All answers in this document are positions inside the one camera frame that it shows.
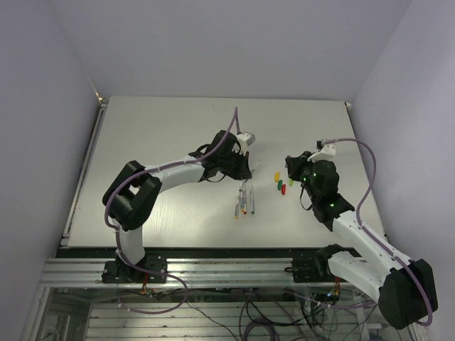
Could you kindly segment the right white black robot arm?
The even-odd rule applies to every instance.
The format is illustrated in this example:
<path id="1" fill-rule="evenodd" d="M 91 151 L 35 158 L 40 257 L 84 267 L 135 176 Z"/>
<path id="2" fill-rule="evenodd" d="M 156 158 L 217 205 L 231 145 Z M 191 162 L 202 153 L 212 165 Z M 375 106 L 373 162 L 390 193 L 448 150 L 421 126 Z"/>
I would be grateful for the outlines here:
<path id="1" fill-rule="evenodd" d="M 358 211 L 338 191 L 339 174 L 322 153 L 303 152 L 285 158 L 288 176 L 310 199 L 308 211 L 330 232 L 351 243 L 358 260 L 338 244 L 316 252 L 314 275 L 329 281 L 334 276 L 366 293 L 386 321 L 401 330 L 413 323 L 431 323 L 438 309 L 431 266 L 413 260 L 362 222 Z"/>

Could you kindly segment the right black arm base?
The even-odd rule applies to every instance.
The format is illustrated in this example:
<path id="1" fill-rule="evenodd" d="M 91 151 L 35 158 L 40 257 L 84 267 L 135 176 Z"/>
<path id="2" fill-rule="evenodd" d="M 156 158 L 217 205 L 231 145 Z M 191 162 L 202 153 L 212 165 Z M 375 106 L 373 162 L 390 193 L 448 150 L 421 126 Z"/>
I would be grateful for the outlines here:
<path id="1" fill-rule="evenodd" d="M 284 272 L 292 275 L 294 283 L 335 281 L 336 277 L 328 269 L 328 259 L 340 251 L 348 251 L 354 257 L 360 256 L 354 248 L 330 244 L 322 249 L 306 250 L 300 256 L 295 256 L 291 266 L 287 266 Z"/>

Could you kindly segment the purple whiteboard marker pen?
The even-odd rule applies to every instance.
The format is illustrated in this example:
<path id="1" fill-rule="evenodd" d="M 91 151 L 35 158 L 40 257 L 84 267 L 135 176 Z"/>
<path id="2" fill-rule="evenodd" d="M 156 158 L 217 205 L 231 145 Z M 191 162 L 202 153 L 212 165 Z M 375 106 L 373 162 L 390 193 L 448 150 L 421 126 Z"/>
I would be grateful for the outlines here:
<path id="1" fill-rule="evenodd" d="M 258 160 L 258 161 L 256 162 L 256 164 L 254 164 L 254 166 L 250 169 L 250 172 L 251 172 L 251 175 L 252 175 L 252 176 L 254 175 L 255 171 L 257 170 L 259 164 L 260 164 L 260 160 Z"/>

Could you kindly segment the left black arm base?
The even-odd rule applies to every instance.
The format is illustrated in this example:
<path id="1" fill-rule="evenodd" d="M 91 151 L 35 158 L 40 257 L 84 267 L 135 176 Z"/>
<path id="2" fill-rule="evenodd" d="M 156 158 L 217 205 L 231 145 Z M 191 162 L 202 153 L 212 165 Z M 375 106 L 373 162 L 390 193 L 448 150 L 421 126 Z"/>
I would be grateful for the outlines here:
<path id="1" fill-rule="evenodd" d="M 165 283 L 164 274 L 167 272 L 167 265 L 166 260 L 158 254 L 146 253 L 137 266 L 156 272 L 156 274 L 149 274 L 126 265 L 118 256 L 115 256 L 114 261 L 105 263 L 101 282 L 114 284 Z"/>

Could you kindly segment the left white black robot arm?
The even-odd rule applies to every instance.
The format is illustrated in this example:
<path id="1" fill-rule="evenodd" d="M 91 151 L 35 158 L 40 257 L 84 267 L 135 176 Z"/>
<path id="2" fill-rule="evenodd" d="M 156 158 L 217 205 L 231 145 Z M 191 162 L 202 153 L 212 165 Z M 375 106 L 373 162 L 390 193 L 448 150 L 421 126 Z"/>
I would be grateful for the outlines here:
<path id="1" fill-rule="evenodd" d="M 249 180 L 248 148 L 255 142 L 249 132 L 221 130 L 213 141 L 173 163 L 147 169 L 128 162 L 102 198 L 105 223 L 114 230 L 120 274 L 137 282 L 145 272 L 142 227 L 162 192 L 188 183 L 210 182 L 217 174 L 233 180 Z"/>

